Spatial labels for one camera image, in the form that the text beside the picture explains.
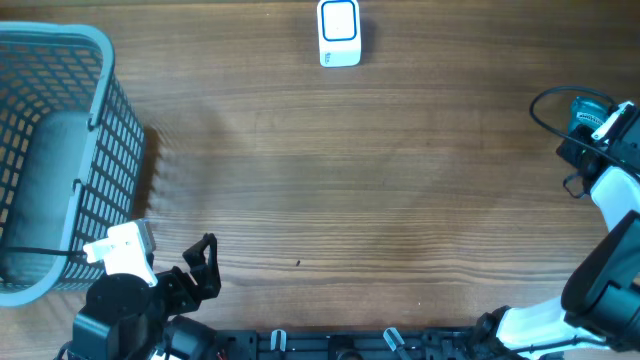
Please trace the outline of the teal mouthwash bottle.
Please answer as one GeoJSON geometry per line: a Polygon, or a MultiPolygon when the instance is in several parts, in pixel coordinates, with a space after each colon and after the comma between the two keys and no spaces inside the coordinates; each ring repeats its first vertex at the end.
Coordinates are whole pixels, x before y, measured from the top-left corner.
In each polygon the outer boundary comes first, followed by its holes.
{"type": "Polygon", "coordinates": [[[591,135],[609,117],[610,106],[589,97],[579,96],[570,105],[568,133],[580,131],[591,135]]]}

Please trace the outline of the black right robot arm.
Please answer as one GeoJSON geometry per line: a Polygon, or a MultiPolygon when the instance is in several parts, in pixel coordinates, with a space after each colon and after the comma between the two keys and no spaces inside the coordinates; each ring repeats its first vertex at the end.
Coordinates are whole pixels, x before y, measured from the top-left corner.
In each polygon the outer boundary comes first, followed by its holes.
{"type": "Polygon", "coordinates": [[[592,348],[639,348],[639,110],[613,107],[595,124],[572,116],[557,152],[583,180],[607,236],[577,267],[562,294],[481,318],[467,348],[473,359],[545,359],[592,348]]]}

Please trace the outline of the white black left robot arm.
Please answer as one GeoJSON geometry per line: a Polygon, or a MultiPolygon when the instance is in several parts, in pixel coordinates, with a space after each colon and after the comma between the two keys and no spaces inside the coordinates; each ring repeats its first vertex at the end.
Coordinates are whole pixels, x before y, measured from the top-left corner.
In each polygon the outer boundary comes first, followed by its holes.
{"type": "Polygon", "coordinates": [[[189,265],[147,285],[130,274],[104,275],[88,290],[72,338],[58,359],[218,359],[216,331],[186,318],[221,290],[217,239],[207,233],[183,252],[189,265]]]}

